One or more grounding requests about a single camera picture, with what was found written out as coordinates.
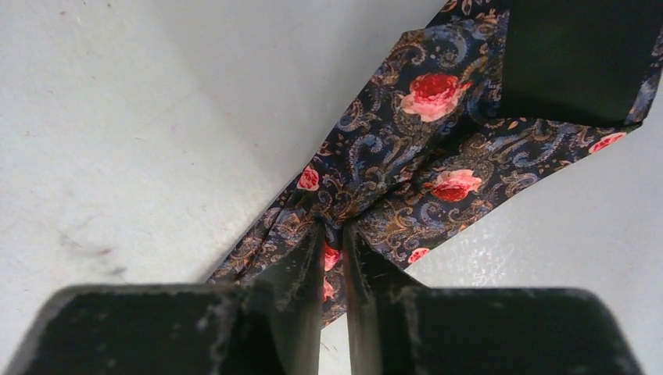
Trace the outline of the dark floral rose tie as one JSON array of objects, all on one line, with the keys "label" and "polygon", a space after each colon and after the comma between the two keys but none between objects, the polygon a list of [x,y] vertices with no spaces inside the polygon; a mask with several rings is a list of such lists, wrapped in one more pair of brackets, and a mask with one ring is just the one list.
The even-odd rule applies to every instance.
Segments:
[{"label": "dark floral rose tie", "polygon": [[208,283],[252,279],[322,223],[329,324],[346,310],[346,224],[407,268],[639,127],[661,70],[659,1],[448,1],[401,35]]}]

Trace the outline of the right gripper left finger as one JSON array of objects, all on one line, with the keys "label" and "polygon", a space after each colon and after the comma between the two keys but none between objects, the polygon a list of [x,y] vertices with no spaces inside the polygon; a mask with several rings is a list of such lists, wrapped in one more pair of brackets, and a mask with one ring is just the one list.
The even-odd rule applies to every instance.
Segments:
[{"label": "right gripper left finger", "polygon": [[76,285],[41,308],[8,374],[315,374],[324,228],[244,284]]}]

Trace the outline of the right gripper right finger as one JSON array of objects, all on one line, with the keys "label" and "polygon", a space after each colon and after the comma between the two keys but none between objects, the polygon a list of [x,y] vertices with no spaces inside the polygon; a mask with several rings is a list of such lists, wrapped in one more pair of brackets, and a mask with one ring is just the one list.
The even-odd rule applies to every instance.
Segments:
[{"label": "right gripper right finger", "polygon": [[639,374],[607,306],[577,288],[433,288],[342,236],[354,374]]}]

